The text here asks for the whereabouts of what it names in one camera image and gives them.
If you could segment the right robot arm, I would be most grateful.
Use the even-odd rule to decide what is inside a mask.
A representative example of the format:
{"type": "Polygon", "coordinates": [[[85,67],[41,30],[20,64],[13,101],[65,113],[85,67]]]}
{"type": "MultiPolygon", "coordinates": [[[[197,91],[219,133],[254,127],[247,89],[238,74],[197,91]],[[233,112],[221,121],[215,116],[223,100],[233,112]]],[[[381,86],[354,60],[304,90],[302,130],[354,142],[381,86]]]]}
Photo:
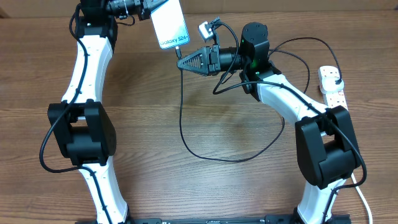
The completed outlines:
{"type": "Polygon", "coordinates": [[[270,60],[273,50],[268,28],[259,22],[243,27],[236,46],[221,48],[217,28],[221,21],[204,22],[199,31],[211,47],[202,47],[179,57],[177,67],[203,75],[239,72],[240,86],[257,101],[275,109],[295,128],[297,163],[306,180],[303,197],[291,214],[258,218],[258,223],[350,223],[349,215],[331,209],[346,180],[357,168],[365,168],[351,116],[341,106],[319,103],[298,90],[270,60]]]}

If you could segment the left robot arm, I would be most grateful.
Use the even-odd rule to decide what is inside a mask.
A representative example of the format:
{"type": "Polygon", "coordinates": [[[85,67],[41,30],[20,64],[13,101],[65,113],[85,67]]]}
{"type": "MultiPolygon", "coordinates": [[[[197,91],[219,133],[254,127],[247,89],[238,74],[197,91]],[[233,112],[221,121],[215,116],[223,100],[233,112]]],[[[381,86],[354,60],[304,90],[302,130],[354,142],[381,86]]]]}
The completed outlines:
{"type": "Polygon", "coordinates": [[[121,194],[113,165],[116,130],[102,104],[106,70],[123,20],[137,15],[143,21],[162,7],[161,1],[81,1],[69,22],[77,42],[72,78],[61,102],[47,110],[50,129],[39,152],[41,166],[51,173],[79,171],[89,188],[96,208],[95,223],[133,223],[121,194]],[[45,164],[44,149],[55,136],[63,157],[71,160],[66,169],[45,164]]]}

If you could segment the smartphone with blue screen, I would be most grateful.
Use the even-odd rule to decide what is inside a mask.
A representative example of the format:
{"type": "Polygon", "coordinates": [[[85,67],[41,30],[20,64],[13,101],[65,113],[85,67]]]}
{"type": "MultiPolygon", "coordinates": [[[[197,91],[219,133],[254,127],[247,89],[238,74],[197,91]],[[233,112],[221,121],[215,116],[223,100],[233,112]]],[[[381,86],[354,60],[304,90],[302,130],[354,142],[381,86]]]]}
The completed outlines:
{"type": "Polygon", "coordinates": [[[179,0],[168,0],[151,13],[152,23],[161,49],[189,43],[190,36],[179,0]]]}

